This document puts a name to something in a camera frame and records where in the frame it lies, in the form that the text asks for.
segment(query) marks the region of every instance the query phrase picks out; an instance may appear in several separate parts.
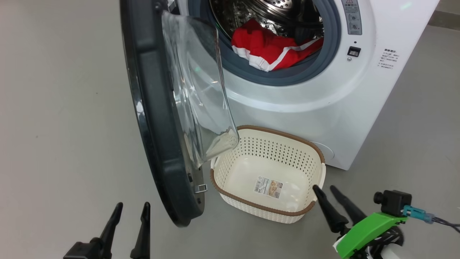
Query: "green plastic bracket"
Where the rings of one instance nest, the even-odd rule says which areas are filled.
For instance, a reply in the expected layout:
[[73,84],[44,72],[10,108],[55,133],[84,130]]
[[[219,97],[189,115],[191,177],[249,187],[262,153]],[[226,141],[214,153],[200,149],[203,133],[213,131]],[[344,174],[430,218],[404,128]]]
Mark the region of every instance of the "green plastic bracket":
[[350,258],[355,250],[363,248],[392,226],[396,226],[396,223],[406,221],[407,217],[397,218],[382,212],[373,213],[348,231],[338,243],[337,252],[342,259]]

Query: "open door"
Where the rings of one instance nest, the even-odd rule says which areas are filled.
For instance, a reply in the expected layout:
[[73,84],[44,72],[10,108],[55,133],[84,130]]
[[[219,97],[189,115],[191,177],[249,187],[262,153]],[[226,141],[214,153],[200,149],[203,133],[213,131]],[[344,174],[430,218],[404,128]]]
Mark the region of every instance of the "open door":
[[120,9],[150,169],[171,220],[187,226],[205,206],[201,165],[239,140],[225,95],[217,30],[170,14],[163,0],[120,0]]

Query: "stainless steel drum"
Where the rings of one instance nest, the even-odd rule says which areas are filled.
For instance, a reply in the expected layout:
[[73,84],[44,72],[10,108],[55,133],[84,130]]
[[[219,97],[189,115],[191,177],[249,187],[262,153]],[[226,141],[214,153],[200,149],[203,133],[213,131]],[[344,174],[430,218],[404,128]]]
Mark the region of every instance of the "stainless steel drum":
[[209,0],[218,26],[231,39],[250,19],[298,42],[323,34],[322,19],[311,0]]

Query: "front-loading washing machine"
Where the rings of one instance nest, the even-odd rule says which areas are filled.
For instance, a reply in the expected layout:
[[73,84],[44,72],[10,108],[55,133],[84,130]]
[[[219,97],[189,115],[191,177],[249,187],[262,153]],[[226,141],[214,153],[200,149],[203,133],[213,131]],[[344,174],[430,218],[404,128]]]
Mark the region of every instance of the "front-loading washing machine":
[[[139,127],[177,225],[202,214],[200,165],[237,143],[235,125],[302,137],[316,143],[326,164],[349,169],[438,3],[313,0],[321,51],[264,72],[233,52],[211,1],[220,0],[121,0]],[[180,16],[168,13],[175,6]],[[216,92],[193,100],[198,89]]]

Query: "white stripe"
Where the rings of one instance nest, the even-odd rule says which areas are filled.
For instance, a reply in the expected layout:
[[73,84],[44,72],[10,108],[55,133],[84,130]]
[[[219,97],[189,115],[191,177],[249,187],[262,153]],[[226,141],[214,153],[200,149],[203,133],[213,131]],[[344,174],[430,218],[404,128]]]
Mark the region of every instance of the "white stripe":
[[267,60],[263,59],[262,57],[251,55],[250,50],[247,50],[247,49],[242,48],[242,47],[235,47],[235,46],[231,46],[231,47],[233,49],[233,52],[238,54],[238,56],[240,56],[241,58],[249,60],[249,65],[250,66],[253,66],[253,67],[257,68],[257,69],[260,69],[260,70],[263,70],[265,72],[268,72],[268,71],[272,71],[283,60],[283,58],[286,56],[286,53],[290,49],[293,49],[295,51],[304,50],[304,49],[308,48],[310,45],[312,45],[313,43],[315,43],[319,39],[320,38],[314,39],[314,40],[309,41],[309,42],[307,42],[307,43],[305,43],[303,45],[300,45],[300,46],[284,47],[283,52],[281,52],[281,54],[278,56],[278,58],[271,64],[269,64],[267,62]]

